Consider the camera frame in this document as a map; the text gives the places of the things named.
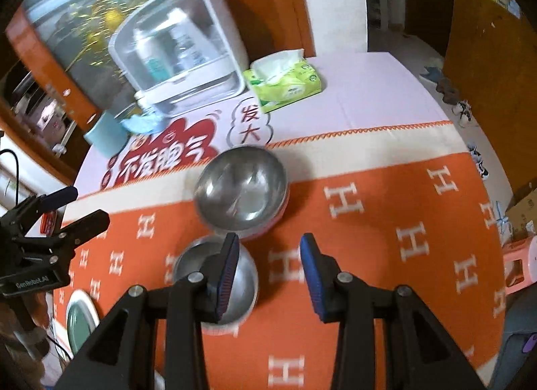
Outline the person left hand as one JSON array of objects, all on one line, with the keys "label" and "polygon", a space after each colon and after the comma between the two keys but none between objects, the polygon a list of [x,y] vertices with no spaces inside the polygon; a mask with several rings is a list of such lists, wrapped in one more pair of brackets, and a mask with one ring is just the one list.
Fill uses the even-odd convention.
[{"label": "person left hand", "polygon": [[44,389],[49,324],[45,293],[1,297],[1,389]]}]

